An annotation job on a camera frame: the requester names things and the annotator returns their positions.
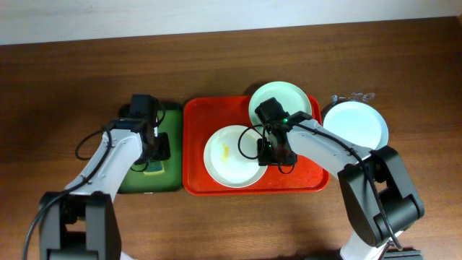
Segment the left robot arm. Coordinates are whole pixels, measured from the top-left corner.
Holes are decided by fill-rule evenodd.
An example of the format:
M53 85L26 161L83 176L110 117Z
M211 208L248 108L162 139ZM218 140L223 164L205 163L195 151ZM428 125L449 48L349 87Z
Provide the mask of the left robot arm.
M117 118L98 134L97 151L63 191L47 192L40 200L35 223L40 226L41 259L128 259L113 201L134 163L165 156L168 137L162 122Z

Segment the yellow green scrub sponge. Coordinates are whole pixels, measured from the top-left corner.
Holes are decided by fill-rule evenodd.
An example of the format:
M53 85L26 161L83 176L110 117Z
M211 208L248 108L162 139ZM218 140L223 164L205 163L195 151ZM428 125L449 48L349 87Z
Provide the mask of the yellow green scrub sponge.
M163 161L151 161L143 171L146 176L155 176L165 172Z

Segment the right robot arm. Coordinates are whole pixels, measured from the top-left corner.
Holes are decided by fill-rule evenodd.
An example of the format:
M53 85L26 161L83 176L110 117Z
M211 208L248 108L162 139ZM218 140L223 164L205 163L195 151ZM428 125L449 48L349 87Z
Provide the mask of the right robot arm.
M395 149L361 147L325 130L307 113L279 108L255 110L263 135L260 165L294 168L306 157L338 178L350 239L327 259L422 259L404 249L398 235L424 216L424 205Z

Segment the light blue plate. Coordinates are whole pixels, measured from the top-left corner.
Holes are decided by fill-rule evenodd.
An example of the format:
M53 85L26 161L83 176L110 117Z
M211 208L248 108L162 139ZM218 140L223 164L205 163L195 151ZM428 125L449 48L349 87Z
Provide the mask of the light blue plate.
M323 127L331 133L362 147L378 150L388 144L388 126L382 115L373 107L345 101L325 107Z

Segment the white plate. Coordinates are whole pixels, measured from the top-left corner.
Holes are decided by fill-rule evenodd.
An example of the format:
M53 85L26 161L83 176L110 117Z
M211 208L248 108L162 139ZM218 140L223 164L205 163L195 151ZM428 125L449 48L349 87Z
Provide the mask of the white plate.
M260 135L241 125L226 126L207 141L204 148L204 165L207 173L219 184L240 189L251 186L266 173L257 159L257 140Z

